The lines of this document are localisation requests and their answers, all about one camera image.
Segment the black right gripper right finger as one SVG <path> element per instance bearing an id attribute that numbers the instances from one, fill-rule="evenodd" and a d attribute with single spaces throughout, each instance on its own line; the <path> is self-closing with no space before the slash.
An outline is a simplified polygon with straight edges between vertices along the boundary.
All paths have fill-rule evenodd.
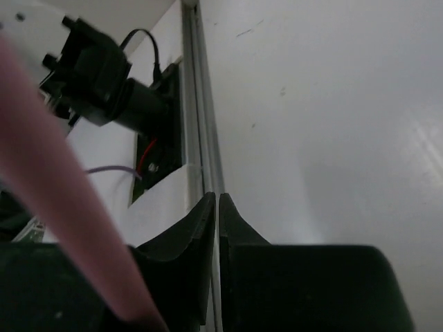
<path id="1" fill-rule="evenodd" d="M 277 245 L 219 198 L 225 331 L 413 331 L 390 262 L 373 246 Z"/>

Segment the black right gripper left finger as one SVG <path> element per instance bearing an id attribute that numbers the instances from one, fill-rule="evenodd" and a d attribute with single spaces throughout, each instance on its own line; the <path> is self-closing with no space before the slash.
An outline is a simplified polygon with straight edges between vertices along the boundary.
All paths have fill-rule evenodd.
<path id="1" fill-rule="evenodd" d="M 171 331 L 206 323 L 215 195 L 131 252 Z M 2 331 L 129 331 L 54 243 L 1 244 Z"/>

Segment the pink gaming headset with cable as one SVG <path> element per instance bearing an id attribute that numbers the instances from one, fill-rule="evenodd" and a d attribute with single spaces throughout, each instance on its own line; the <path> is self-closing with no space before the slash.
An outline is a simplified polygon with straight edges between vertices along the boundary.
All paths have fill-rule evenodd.
<path id="1" fill-rule="evenodd" d="M 1 179 L 51 229 L 117 317 L 142 331 L 167 330 L 129 248 L 6 40 Z"/>

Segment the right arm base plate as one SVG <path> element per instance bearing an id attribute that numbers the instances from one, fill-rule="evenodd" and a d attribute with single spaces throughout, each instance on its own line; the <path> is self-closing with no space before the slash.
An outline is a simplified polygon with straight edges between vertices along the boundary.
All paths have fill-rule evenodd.
<path id="1" fill-rule="evenodd" d="M 166 126 L 153 135 L 137 137 L 136 169 L 140 172 L 141 179 L 134 181 L 131 203 L 183 165 L 181 83 L 178 64 L 171 64 L 163 71 L 160 91 L 166 94 L 168 101 Z"/>

